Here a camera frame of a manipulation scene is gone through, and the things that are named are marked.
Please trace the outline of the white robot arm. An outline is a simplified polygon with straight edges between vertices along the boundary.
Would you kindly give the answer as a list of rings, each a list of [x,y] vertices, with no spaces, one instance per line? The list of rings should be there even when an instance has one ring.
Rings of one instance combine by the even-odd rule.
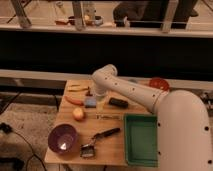
[[[112,90],[157,115],[158,171],[213,171],[209,116],[197,95],[120,79],[112,64],[94,71],[92,80],[97,97]]]

